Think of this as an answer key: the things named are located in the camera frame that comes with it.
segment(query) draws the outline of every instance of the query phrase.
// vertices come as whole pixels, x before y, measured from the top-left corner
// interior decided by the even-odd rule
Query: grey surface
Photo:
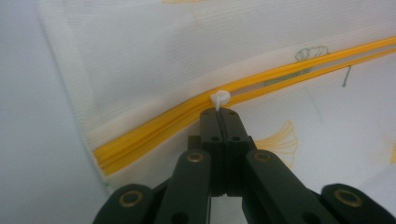
[[[0,223],[92,223],[107,194],[36,8],[0,1]]]

